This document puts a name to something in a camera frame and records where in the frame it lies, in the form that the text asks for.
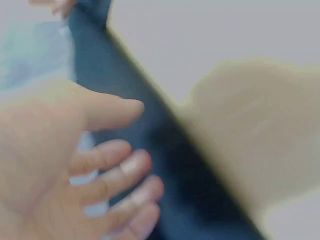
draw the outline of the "hand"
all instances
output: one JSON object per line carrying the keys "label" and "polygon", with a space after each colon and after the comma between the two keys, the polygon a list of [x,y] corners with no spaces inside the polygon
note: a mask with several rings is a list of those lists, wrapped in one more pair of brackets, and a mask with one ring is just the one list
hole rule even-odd
{"label": "hand", "polygon": [[53,6],[52,13],[53,14],[61,13],[62,18],[66,19],[69,16],[75,4],[76,4],[76,0],[56,1]]}
{"label": "hand", "polygon": [[[109,172],[86,185],[72,186],[69,182],[69,177],[110,168]],[[21,239],[101,240],[109,234],[114,235],[111,240],[146,239],[159,218],[160,209],[155,202],[163,194],[163,184],[155,176],[148,177],[137,190],[103,216],[88,217],[83,208],[107,201],[132,187],[150,169],[148,153],[143,150],[131,153],[131,147],[125,141],[113,140],[76,154],[68,173],[27,219]]]}
{"label": "hand", "polygon": [[[146,175],[151,167],[148,154],[131,154],[130,145],[119,140],[89,152],[75,151],[83,131],[129,125],[143,112],[141,102],[92,92],[60,80],[2,96],[0,103],[2,236],[98,239],[122,230],[119,239],[123,239],[132,230],[140,229],[137,237],[150,231],[149,225],[140,223],[149,218],[153,225],[159,216],[155,202],[161,197],[163,186],[155,177],[105,216],[91,219],[83,215],[87,204],[107,200]],[[114,168],[92,183],[71,186],[67,166],[71,176]]]}

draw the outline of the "beige object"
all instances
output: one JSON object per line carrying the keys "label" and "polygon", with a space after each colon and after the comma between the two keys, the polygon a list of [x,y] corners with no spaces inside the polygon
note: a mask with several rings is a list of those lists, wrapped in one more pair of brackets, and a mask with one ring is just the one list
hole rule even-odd
{"label": "beige object", "polygon": [[194,89],[187,129],[268,239],[320,237],[319,93],[320,68],[271,61],[222,64]]}

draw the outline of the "fingernail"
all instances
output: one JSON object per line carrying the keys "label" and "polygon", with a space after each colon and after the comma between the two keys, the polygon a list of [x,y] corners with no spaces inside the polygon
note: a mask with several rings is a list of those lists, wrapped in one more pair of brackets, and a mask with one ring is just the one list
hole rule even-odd
{"label": "fingernail", "polygon": [[143,205],[151,200],[150,191],[144,189],[139,189],[137,192],[134,192],[131,197],[137,206]]}
{"label": "fingernail", "polygon": [[139,150],[130,156],[124,163],[121,164],[121,169],[125,174],[137,172],[146,168],[146,155],[148,153],[144,150]]}

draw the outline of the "finger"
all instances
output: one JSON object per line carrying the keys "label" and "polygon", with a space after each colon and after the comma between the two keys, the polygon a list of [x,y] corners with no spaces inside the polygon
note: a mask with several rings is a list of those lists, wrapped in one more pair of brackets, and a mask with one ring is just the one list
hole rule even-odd
{"label": "finger", "polygon": [[86,119],[86,130],[117,129],[128,126],[144,111],[138,100],[85,90],[81,106]]}
{"label": "finger", "polygon": [[139,210],[149,203],[157,202],[164,193],[159,177],[151,176],[128,197],[114,205],[104,216],[92,218],[92,229],[104,236],[114,233],[134,219]]}
{"label": "finger", "polygon": [[150,203],[141,208],[128,226],[110,240],[145,240],[157,224],[160,217],[160,208]]}
{"label": "finger", "polygon": [[70,177],[86,175],[95,170],[108,170],[126,159],[131,146],[125,140],[111,140],[89,151],[78,152],[68,167]]}
{"label": "finger", "polygon": [[144,150],[136,151],[95,181],[79,186],[80,203],[86,206],[109,200],[133,187],[150,172],[151,167],[150,155]]}

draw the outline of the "dark blue fabric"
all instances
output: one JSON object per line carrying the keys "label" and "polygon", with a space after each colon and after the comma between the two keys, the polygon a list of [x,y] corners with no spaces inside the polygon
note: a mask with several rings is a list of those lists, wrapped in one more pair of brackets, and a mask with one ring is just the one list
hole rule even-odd
{"label": "dark blue fabric", "polygon": [[150,152],[153,171],[165,183],[161,219],[150,240],[260,240],[157,95],[101,30],[95,12],[88,16],[92,8],[83,6],[69,19],[77,82],[145,103],[145,113],[135,124],[97,132],[94,138],[97,144],[121,138]]}

